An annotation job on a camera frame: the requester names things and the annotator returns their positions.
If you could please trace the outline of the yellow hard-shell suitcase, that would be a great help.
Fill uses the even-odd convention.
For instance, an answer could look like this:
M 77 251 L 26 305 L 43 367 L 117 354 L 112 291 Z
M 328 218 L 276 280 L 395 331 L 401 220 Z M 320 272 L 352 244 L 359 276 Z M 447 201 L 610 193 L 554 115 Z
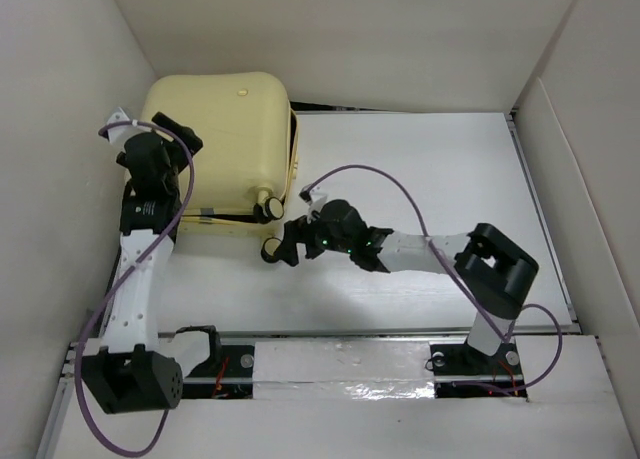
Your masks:
M 298 121 L 283 83 L 266 72 L 166 76 L 140 118 L 156 113 L 203 142 L 180 175 L 180 232 L 274 238 L 298 164 Z

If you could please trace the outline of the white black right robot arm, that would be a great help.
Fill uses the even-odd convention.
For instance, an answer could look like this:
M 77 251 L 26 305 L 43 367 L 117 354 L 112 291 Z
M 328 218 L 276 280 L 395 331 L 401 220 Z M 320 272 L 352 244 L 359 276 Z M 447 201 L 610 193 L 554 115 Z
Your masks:
M 347 255 L 367 272 L 449 276 L 476 308 L 461 350 L 463 363 L 474 372 L 497 362 L 539 272 L 531 255 L 489 223 L 456 235 L 407 234 L 367 225 L 345 200 L 320 201 L 286 222 L 282 238 L 263 242 L 261 256 L 267 263 L 295 267 L 299 245 L 308 260 L 330 251 Z

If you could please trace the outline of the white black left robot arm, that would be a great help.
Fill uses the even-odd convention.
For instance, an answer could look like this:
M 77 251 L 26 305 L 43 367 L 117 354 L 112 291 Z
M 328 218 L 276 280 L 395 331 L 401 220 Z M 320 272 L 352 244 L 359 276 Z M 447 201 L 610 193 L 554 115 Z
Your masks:
M 182 190 L 179 176 L 195 171 L 193 159 L 203 142 L 161 112 L 139 122 L 121 108 L 99 134 L 117 149 L 116 161 L 129 179 L 109 319 L 98 352 L 82 359 L 81 378 L 107 414 L 174 409 L 185 377 L 194 370 L 212 375 L 225 364 L 212 325 L 178 329 L 177 348 L 162 352 L 156 317 L 166 266 L 195 183 L 190 177 Z

